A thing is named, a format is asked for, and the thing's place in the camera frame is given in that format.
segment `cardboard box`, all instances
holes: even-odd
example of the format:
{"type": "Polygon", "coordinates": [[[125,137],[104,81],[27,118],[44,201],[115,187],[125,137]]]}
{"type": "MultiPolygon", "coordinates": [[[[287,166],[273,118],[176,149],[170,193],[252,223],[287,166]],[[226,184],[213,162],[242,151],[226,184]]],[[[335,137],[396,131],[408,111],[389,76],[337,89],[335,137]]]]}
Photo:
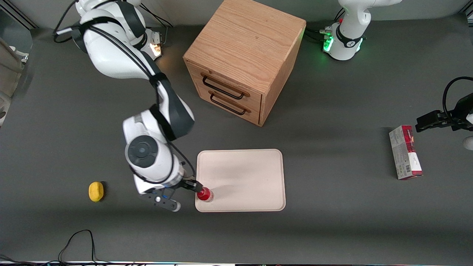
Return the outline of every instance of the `cardboard box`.
{"type": "Polygon", "coordinates": [[[414,149],[412,126],[399,126],[389,133],[389,139],[393,148],[397,179],[408,180],[422,176],[422,168],[414,149]]]}

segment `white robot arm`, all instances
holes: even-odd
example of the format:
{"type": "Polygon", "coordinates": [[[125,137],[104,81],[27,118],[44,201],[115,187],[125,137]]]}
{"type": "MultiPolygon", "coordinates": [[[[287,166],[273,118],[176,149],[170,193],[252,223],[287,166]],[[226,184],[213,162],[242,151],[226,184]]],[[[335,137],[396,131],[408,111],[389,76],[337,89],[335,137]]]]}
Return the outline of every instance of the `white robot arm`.
{"type": "Polygon", "coordinates": [[[402,0],[338,0],[346,13],[342,22],[325,27],[321,33],[328,34],[323,51],[337,60],[348,60],[358,52],[363,33],[371,22],[368,8],[385,7],[402,0]]]}
{"type": "Polygon", "coordinates": [[[171,199],[176,188],[184,187],[196,193],[203,190],[170,148],[171,141],[190,132],[194,116],[153,62],[153,52],[148,49],[153,47],[153,40],[148,39],[143,17],[135,8],[139,4],[140,0],[78,0],[75,5],[81,15],[80,22],[57,34],[71,32],[74,42],[88,53],[102,74],[150,81],[157,103],[124,120],[125,157],[138,193],[146,195],[144,198],[151,199],[155,205],[177,212],[180,204],[171,199]]]}

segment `drawer handle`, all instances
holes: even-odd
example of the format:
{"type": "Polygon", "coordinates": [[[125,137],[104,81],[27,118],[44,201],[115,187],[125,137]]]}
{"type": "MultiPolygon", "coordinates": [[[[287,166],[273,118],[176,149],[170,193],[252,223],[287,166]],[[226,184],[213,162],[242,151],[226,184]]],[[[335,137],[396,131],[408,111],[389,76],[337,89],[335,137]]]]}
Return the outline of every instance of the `drawer handle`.
{"type": "Polygon", "coordinates": [[[210,100],[212,101],[212,103],[215,103],[215,104],[217,104],[217,105],[219,105],[219,106],[225,108],[226,110],[228,110],[228,111],[230,111],[230,112],[233,112],[233,113],[235,113],[235,114],[237,114],[237,115],[244,115],[244,114],[246,113],[246,109],[243,109],[242,112],[238,112],[238,111],[236,111],[235,109],[232,109],[232,108],[230,108],[230,107],[228,107],[228,106],[226,106],[226,105],[224,105],[224,104],[222,104],[222,103],[219,103],[218,101],[214,100],[213,97],[214,97],[214,94],[212,93],[212,94],[210,95],[210,100]]]}
{"type": "Polygon", "coordinates": [[[241,98],[243,98],[243,96],[245,95],[244,93],[242,93],[240,96],[233,95],[233,94],[231,94],[231,93],[228,93],[228,92],[226,92],[226,91],[224,91],[224,90],[222,90],[222,89],[219,89],[219,88],[213,86],[212,84],[209,84],[209,83],[205,82],[206,80],[207,80],[207,76],[204,76],[204,78],[202,79],[202,83],[203,83],[205,86],[207,86],[207,87],[209,87],[209,88],[212,88],[212,89],[214,89],[214,90],[216,90],[216,91],[218,91],[218,92],[221,92],[221,93],[227,95],[228,97],[232,97],[233,99],[241,100],[241,98]]]}

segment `yellow sponge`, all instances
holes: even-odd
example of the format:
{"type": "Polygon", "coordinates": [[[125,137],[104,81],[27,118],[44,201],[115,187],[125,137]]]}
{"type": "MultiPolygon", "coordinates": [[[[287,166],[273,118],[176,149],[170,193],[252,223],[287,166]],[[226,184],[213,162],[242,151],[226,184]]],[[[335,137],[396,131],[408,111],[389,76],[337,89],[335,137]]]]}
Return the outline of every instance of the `yellow sponge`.
{"type": "Polygon", "coordinates": [[[93,202],[99,202],[104,197],[104,185],[100,182],[92,182],[89,186],[89,198],[93,202]]]}

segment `table surface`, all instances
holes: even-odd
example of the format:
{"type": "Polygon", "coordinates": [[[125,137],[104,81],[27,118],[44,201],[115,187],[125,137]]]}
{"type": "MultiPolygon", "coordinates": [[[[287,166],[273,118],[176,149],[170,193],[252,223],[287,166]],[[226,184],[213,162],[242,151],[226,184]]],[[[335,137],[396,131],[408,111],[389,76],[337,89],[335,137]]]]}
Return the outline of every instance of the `table surface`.
{"type": "MultiPolygon", "coordinates": [[[[201,27],[169,30],[158,66],[193,110],[175,141],[192,163],[204,150],[279,149],[286,208],[200,213],[180,190],[177,213],[139,199],[123,149],[122,120],[154,100],[145,80],[114,80],[50,31],[34,45],[0,129],[0,253],[54,259],[69,236],[94,233],[100,259],[280,264],[473,264],[473,152],[468,132],[415,134],[424,176],[395,177],[388,132],[441,108],[445,85],[471,75],[464,16],[375,21],[350,61],[302,42],[264,127],[199,99],[182,55],[201,27]],[[88,185],[108,183],[93,203],[88,185]]],[[[471,93],[460,81],[448,104],[471,93]]],[[[87,260],[88,235],[64,254],[87,260]]]]}

